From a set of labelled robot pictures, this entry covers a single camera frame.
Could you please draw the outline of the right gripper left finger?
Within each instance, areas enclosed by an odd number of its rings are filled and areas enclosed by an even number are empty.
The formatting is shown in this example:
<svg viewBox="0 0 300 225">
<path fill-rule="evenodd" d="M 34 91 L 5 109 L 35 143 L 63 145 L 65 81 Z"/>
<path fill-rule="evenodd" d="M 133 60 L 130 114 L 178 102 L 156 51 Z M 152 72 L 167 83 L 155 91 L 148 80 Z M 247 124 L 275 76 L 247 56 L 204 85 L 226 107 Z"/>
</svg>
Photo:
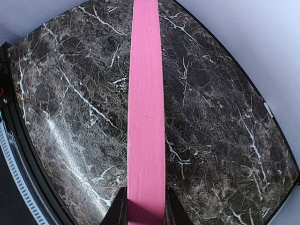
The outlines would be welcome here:
<svg viewBox="0 0 300 225">
<path fill-rule="evenodd" d="M 127 187 L 119 189 L 100 225 L 128 225 Z"/>
</svg>

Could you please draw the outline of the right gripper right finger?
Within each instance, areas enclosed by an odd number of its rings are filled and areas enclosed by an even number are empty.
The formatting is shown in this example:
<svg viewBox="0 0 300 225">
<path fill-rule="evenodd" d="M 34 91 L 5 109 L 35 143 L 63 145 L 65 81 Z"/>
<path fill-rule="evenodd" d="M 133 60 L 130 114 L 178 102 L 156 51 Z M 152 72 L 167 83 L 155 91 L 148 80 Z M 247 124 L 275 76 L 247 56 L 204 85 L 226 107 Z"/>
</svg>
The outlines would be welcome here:
<svg viewBox="0 0 300 225">
<path fill-rule="evenodd" d="M 191 220 L 185 212 L 175 191 L 167 187 L 165 195 L 165 225 L 190 225 Z"/>
</svg>

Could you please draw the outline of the pink wooden picture frame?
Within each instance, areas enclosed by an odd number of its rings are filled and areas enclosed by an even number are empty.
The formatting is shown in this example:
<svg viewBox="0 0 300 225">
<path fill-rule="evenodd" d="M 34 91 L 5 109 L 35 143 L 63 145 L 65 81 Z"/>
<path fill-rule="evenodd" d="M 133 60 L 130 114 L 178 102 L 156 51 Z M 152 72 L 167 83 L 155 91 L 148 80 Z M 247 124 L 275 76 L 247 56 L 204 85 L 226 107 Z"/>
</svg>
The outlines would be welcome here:
<svg viewBox="0 0 300 225">
<path fill-rule="evenodd" d="M 156 0 L 136 0 L 130 50 L 127 199 L 131 225 L 165 221 L 165 124 Z"/>
</svg>

